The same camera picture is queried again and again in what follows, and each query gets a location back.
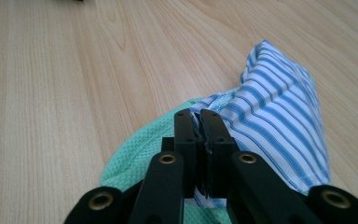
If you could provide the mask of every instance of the wood grain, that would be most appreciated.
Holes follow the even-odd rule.
[[[263,39],[313,75],[358,197],[358,1],[0,0],[0,223],[63,222],[132,133],[237,86]]]

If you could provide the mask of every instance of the green cloth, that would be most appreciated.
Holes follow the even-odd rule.
[[[179,105],[134,133],[115,153],[101,176],[102,186],[125,191],[145,177],[154,155],[161,151],[162,137],[173,136],[173,115],[195,104]],[[185,203],[184,223],[231,223],[226,208],[199,208]]]

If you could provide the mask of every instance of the white and blue striped fabric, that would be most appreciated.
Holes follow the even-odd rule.
[[[292,189],[307,192],[330,180],[318,97],[308,71],[268,41],[247,58],[238,88],[214,94],[190,107],[220,114],[241,150],[262,156]],[[225,199],[205,199],[200,207],[223,207]]]

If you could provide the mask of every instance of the fabric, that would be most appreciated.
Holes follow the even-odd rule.
[[[240,149],[262,156],[290,188],[306,193],[329,182],[313,81],[304,67],[263,41],[250,52],[238,88],[188,101],[143,127],[106,165],[101,185],[125,190],[143,179],[161,138],[173,136],[173,114],[188,107],[193,114],[202,108],[219,113]],[[185,223],[230,223],[225,205],[225,199],[207,200],[196,191],[194,200],[186,200]]]

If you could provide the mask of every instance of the wooden table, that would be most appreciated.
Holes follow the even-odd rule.
[[[313,75],[332,181],[358,197],[358,1],[0,0],[0,223],[60,223],[117,148],[239,85],[268,39]]]

